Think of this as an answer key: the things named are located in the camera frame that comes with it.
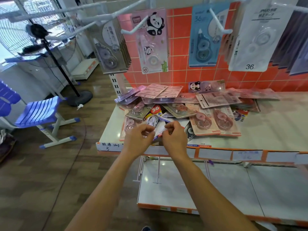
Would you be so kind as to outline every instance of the hand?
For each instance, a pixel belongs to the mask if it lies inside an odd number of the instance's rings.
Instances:
[[[130,156],[133,160],[141,156],[151,145],[155,136],[154,130],[153,126],[142,124],[126,132],[121,155]]]
[[[187,135],[184,132],[184,128],[178,121],[170,122],[165,125],[163,132],[163,144],[168,154],[172,159],[178,157],[187,157]]]

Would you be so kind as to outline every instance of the fan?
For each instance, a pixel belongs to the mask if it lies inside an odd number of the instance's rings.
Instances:
[[[7,9],[0,7],[0,14],[3,16],[3,14],[7,13],[9,18],[9,16],[12,15],[12,11],[16,13],[20,11],[20,9],[22,10],[22,15],[53,11],[54,8],[50,3],[52,3],[52,5],[57,5],[56,0],[10,1],[7,2],[8,5],[11,4]],[[93,95],[90,91],[78,92],[71,79],[61,67],[61,65],[65,65],[72,57],[76,47],[76,39],[73,47],[66,46],[61,42],[50,42],[46,40],[47,36],[58,36],[59,33],[62,33],[64,30],[66,32],[71,31],[69,27],[64,29],[65,25],[62,24],[67,21],[70,22],[70,18],[66,17],[64,14],[53,14],[14,23],[11,23],[8,19],[3,19],[0,21],[0,28],[2,29],[2,31],[0,31],[0,43],[14,56],[6,60],[7,62],[24,61],[26,58],[25,61],[27,63],[35,65],[33,60],[41,57],[45,61],[45,64],[40,64],[41,67],[57,67],[75,93],[66,98],[68,105],[78,106],[89,102]],[[66,47],[66,49],[58,50],[57,48],[59,46]]]

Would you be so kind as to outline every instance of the blue chair backrest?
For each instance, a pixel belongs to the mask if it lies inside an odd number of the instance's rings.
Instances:
[[[8,116],[12,110],[11,104],[16,104],[20,100],[20,95],[0,80],[0,117]]]

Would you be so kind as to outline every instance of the person's right hand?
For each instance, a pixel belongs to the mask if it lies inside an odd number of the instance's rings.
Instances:
[[[184,132],[184,128],[178,121],[170,122],[165,125],[163,132],[163,144],[168,154],[172,159],[177,157],[188,157],[187,147],[187,135]]]

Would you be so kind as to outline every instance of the window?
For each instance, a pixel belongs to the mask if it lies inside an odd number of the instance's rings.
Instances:
[[[27,0],[23,3],[25,11],[29,14],[44,11],[51,11],[57,7],[53,0]],[[17,11],[20,8],[14,1],[0,3],[0,13]],[[60,18],[59,15],[46,16],[33,19],[33,22],[39,24],[52,23]],[[25,46],[31,45],[34,41],[26,32],[28,21],[11,23],[7,19],[0,20],[0,63],[5,63],[5,58],[17,56]],[[60,24],[51,29],[51,36],[60,36],[64,34],[64,24]]]

